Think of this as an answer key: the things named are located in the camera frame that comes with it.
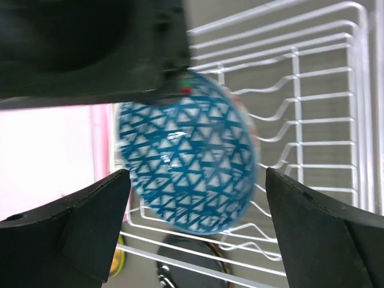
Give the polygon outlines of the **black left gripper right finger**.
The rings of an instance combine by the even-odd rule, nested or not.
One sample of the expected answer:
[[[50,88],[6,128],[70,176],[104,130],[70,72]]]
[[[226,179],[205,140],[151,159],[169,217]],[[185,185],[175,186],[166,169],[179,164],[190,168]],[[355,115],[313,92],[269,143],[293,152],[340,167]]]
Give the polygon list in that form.
[[[265,186],[290,287],[383,287],[383,216],[271,167]]]

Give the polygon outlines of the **red white patterned bowl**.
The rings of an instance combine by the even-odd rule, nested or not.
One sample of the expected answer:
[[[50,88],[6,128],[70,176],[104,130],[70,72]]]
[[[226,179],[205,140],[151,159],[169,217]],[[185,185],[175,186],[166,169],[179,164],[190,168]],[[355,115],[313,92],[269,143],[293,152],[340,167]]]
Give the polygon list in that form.
[[[234,226],[259,176],[257,128],[242,101],[194,70],[167,105],[122,103],[116,148],[134,191],[178,230],[211,235]]]

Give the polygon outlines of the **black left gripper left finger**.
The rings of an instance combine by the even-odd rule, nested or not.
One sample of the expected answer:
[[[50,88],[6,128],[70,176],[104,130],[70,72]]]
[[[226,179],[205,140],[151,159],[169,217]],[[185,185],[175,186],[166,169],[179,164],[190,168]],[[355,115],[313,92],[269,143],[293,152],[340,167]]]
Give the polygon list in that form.
[[[1,221],[1,287],[101,287],[130,194],[118,170],[65,197]]]

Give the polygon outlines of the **black plate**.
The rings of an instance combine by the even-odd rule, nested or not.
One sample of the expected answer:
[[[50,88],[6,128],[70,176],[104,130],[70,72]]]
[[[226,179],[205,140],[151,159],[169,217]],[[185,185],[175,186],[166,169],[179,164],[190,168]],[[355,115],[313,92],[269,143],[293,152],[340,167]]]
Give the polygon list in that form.
[[[230,273],[229,264],[212,258],[213,256],[224,257],[216,244],[176,235],[167,235],[163,240],[163,244],[163,246],[158,248],[157,254],[159,256],[172,258],[217,272]],[[233,284],[226,280],[203,275],[164,262],[157,261],[156,266],[161,287],[233,287]]]

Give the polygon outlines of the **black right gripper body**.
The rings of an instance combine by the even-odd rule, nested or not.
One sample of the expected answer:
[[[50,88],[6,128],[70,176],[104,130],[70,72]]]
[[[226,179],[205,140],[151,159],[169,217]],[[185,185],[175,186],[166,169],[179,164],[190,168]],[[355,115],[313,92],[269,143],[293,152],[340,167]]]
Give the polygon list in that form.
[[[1,107],[182,97],[191,55],[182,1],[2,1]]]

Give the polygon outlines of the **lime green plate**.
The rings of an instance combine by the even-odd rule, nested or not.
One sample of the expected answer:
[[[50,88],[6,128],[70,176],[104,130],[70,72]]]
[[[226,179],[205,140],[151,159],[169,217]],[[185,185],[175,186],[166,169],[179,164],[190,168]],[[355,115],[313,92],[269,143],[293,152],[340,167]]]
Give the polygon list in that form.
[[[119,249],[115,250],[112,264],[110,267],[109,277],[113,278],[120,273],[125,263],[125,252]]]

